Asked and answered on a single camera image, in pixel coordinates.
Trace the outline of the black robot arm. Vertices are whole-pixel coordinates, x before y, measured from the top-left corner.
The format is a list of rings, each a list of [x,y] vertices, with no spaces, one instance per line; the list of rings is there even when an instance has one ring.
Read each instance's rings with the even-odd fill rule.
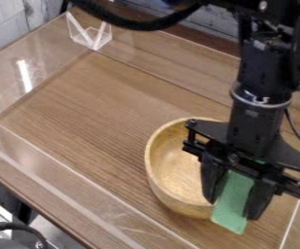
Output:
[[[230,171],[253,180],[242,216],[257,220],[274,196],[300,198],[300,151],[279,134],[300,90],[300,0],[159,0],[175,11],[147,21],[114,14],[95,0],[71,0],[90,15],[136,31],[174,26],[202,7],[225,8],[238,19],[239,68],[226,123],[190,119],[182,150],[201,162],[202,193],[214,203]]]

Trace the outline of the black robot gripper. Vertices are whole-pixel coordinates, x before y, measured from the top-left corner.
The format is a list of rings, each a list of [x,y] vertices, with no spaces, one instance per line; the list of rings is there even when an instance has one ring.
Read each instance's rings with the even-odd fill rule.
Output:
[[[229,121],[190,118],[182,150],[201,162],[202,195],[214,204],[234,171],[254,180],[243,207],[258,220],[274,196],[300,198],[300,151],[283,140],[279,126],[287,118],[289,99],[269,103],[233,100]]]

